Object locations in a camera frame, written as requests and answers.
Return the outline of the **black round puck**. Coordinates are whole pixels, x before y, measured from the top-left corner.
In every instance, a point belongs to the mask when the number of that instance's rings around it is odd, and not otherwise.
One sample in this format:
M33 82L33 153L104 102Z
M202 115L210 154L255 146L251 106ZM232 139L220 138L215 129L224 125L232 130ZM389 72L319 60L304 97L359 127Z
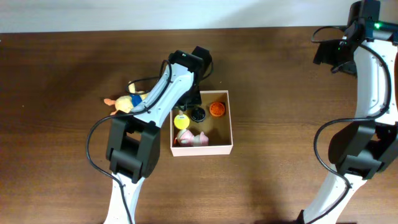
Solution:
M190 117L194 122L201 123L206 118L206 111L201 107L196 107L192 109Z

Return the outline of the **yellow wooden rattle drum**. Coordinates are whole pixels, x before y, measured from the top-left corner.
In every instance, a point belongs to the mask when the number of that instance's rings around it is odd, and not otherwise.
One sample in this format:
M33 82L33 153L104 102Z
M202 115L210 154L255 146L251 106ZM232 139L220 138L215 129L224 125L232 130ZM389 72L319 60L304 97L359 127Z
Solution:
M190 125L190 118L183 112L179 111L177 115L174 117L174 126L179 129L187 129Z

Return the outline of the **orange round puck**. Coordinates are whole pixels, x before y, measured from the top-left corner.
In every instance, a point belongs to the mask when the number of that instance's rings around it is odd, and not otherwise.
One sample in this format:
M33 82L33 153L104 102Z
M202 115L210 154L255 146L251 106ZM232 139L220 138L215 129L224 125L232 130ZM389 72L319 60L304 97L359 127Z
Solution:
M226 113L226 107L222 102L213 102L209 107L209 111L212 116L220 117Z

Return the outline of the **pink white bunny figurine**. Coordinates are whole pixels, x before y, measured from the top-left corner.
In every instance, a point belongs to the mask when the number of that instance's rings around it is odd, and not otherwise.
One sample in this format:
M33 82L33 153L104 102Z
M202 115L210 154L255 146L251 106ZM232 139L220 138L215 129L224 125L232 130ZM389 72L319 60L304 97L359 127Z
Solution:
M181 147L202 147L208 146L209 138L204 132L195 136L191 131L182 129L177 133L174 143Z

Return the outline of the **yellow plush duck toy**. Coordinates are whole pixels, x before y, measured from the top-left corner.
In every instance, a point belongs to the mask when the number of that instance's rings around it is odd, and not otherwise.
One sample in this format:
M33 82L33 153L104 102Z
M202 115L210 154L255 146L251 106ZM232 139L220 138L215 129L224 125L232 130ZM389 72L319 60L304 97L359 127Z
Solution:
M109 98L105 98L103 101L108 106L114 106L115 110L111 112L111 115L115 115L117 112L129 113L135 106L139 105L142 101L144 101L148 94L144 91L137 91L135 84L133 82L129 82L127 86L128 95L120 96L116 100L111 100Z

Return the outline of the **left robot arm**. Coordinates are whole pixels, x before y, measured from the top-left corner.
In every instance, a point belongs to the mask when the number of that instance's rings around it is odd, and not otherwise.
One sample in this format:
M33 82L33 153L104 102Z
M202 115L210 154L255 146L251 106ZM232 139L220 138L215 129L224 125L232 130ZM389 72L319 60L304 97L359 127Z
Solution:
M134 223L142 184L160 156L160 129L170 111L198 96L198 85L213 69L210 51L195 47L187 54L177 50L163 62L160 79L148 96L111 120L106 159L113 189L106 223Z

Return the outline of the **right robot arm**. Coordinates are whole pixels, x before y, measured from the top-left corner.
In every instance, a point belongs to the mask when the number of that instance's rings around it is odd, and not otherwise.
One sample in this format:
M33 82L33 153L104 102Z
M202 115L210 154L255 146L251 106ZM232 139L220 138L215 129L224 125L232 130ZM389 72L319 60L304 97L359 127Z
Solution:
M347 25L339 27L341 39L312 39L315 64L357 78L357 103L354 118L329 121L316 132L314 143L326 127L348 123L330 141L330 162L319 161L329 173L297 223L336 223L353 194L397 158L397 24L380 21L380 11L380 1L354 2Z

